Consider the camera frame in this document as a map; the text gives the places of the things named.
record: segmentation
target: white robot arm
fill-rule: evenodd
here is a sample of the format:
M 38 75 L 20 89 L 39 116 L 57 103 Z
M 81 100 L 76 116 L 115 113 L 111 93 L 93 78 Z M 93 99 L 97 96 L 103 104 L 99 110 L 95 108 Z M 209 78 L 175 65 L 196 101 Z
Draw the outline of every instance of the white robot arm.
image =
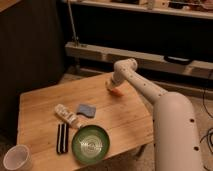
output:
M 106 82 L 112 90 L 127 80 L 153 104 L 155 170 L 202 171 L 194 108 L 184 95 L 168 92 L 135 72 L 134 59 L 117 61 Z

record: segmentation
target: cable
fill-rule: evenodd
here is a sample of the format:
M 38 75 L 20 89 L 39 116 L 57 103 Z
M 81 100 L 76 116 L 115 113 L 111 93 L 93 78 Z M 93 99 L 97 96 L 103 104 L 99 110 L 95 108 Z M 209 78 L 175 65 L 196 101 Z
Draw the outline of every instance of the cable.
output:
M 213 127 L 208 129 L 207 133 L 201 138 L 200 143 L 206 138 L 206 143 L 208 145 L 209 151 L 213 155 Z M 211 171 L 206 166 L 204 166 L 204 169 L 207 171 Z
M 210 70 L 208 78 L 207 78 L 206 86 L 204 87 L 204 91 L 203 91 L 203 106 L 204 106 L 204 109 L 205 109 L 206 113 L 209 115 L 209 117 L 211 117 L 213 119 L 213 114 L 211 114 L 209 112 L 209 110 L 207 109 L 206 104 L 205 104 L 206 89 L 207 89 L 208 83 L 210 81 L 210 78 L 212 76 L 212 73 L 213 73 L 213 69 Z

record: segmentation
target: wooden table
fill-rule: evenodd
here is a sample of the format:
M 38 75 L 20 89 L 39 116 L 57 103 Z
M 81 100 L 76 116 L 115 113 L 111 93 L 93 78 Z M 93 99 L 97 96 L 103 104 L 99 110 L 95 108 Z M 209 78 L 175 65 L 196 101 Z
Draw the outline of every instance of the wooden table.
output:
M 7 8 L 15 5 L 21 0 L 0 0 L 0 12 L 6 10 Z
M 84 124 L 103 127 L 110 137 L 110 149 L 105 158 L 115 156 L 153 140 L 152 117 L 137 92 L 129 83 L 119 87 L 122 97 L 112 96 L 105 88 L 111 73 L 89 77 L 52 87 L 23 93 L 20 97 L 17 144 L 30 148 L 33 171 L 76 170 L 79 164 L 71 150 L 76 130 L 70 128 L 69 152 L 56 154 L 57 126 L 61 121 L 54 107 L 61 103 L 75 112 L 80 103 L 96 107 L 94 119 L 81 116 Z

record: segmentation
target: floor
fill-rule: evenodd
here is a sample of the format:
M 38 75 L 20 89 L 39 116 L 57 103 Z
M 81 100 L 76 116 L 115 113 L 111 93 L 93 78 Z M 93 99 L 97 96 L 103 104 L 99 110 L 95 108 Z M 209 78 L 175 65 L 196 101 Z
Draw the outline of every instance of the floor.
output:
M 66 83 L 68 81 L 74 81 L 76 79 L 81 79 L 82 76 L 64 74 L 60 81 L 60 84 Z M 150 113 L 152 113 L 152 106 L 146 99 L 141 97 L 145 102 Z M 196 111 L 196 120 L 198 125 L 199 136 L 202 138 L 207 130 L 213 127 L 213 119 L 207 114 L 203 100 L 201 98 L 190 96 L 192 104 L 194 105 Z M 213 100 L 205 100 L 206 108 L 209 113 L 213 114 Z M 4 171 L 2 166 L 2 160 L 5 152 L 11 147 L 11 143 L 4 137 L 0 136 L 0 171 Z M 154 146 L 150 143 L 146 146 L 143 155 L 140 158 L 136 158 L 135 154 L 138 152 L 139 148 L 128 151 L 124 154 L 120 154 L 113 158 L 107 159 L 100 162 L 97 165 L 89 166 L 81 169 L 81 171 L 154 171 Z M 213 171 L 213 156 L 208 148 L 206 140 L 204 139 L 201 143 L 201 150 L 204 165 L 211 171 Z

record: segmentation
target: wall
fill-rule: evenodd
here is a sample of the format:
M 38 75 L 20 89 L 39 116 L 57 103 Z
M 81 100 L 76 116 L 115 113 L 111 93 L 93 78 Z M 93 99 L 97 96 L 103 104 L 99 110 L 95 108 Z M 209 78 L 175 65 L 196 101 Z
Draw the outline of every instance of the wall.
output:
M 55 0 L 22 0 L 0 13 L 0 131 L 13 142 L 20 93 L 64 72 L 61 35 Z

